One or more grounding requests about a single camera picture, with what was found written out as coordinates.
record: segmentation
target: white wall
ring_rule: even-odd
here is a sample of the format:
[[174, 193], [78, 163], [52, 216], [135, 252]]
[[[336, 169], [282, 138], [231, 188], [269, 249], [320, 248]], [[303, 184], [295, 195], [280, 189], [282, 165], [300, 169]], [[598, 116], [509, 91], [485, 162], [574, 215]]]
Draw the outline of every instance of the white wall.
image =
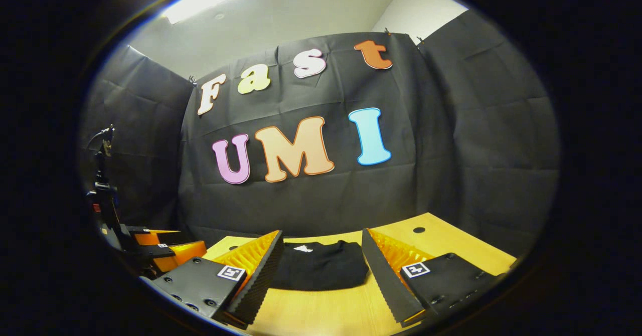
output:
[[185, 79], [198, 79], [279, 44], [369, 32], [391, 1], [227, 0], [174, 25], [165, 18], [149, 21], [128, 43]]
[[372, 30], [408, 34], [417, 44], [466, 10], [453, 0], [392, 0]]

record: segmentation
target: white letter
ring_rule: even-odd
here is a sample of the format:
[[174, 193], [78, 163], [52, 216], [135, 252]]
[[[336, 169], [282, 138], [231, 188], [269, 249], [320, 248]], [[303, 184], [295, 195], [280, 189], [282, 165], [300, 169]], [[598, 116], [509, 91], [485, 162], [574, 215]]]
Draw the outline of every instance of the white letter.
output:
[[319, 58], [321, 55], [323, 54], [319, 49], [301, 51], [294, 57], [294, 75], [303, 79], [321, 73], [326, 68], [325, 60]]
[[198, 115], [202, 116], [203, 114], [206, 114], [214, 106], [209, 100], [210, 98], [212, 100], [216, 99], [216, 97], [218, 96], [218, 88], [220, 87], [219, 84], [223, 83], [225, 83], [225, 74], [216, 76], [216, 78], [203, 84], [203, 86], [201, 87], [201, 89], [203, 90], [203, 94], [201, 96], [201, 106], [199, 108], [199, 111], [197, 111]]

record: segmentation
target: peach letter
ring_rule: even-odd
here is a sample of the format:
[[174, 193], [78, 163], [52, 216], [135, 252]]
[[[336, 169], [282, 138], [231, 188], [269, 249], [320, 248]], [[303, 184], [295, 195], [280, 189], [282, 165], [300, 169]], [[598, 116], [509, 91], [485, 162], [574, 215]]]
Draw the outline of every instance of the peach letter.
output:
[[335, 169], [335, 163], [330, 162], [323, 142], [321, 128], [326, 121], [323, 117], [307, 117], [296, 128], [294, 143], [289, 142], [285, 135], [276, 126], [268, 126], [258, 130], [254, 137], [263, 144], [265, 161], [268, 173], [265, 175], [267, 182], [280, 182], [287, 177], [279, 166], [279, 160], [292, 174], [297, 177], [301, 169], [301, 162], [305, 155], [305, 168], [303, 173], [310, 176], [328, 173]]

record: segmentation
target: ceiling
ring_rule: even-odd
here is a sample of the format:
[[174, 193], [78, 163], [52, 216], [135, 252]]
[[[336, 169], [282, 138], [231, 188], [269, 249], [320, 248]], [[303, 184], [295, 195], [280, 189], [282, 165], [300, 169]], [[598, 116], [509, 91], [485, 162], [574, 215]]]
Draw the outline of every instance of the ceiling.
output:
[[174, 25], [166, 18], [149, 21], [126, 42], [184, 78], [198, 79], [289, 41], [369, 32], [391, 1], [228, 0]]

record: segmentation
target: pink letter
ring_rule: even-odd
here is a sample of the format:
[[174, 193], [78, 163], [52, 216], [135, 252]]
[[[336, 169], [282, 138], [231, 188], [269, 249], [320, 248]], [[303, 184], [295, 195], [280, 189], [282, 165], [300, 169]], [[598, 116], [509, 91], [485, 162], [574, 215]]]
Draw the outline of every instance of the pink letter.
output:
[[221, 173], [225, 182], [232, 183], [233, 185], [240, 185], [250, 178], [250, 159], [247, 157], [247, 141], [250, 139], [247, 134], [235, 135], [232, 138], [232, 144], [236, 146], [236, 151], [239, 155], [239, 171], [232, 172], [230, 164], [227, 162], [227, 141], [222, 140], [212, 144], [212, 150], [216, 154], [216, 163], [218, 164], [218, 171]]

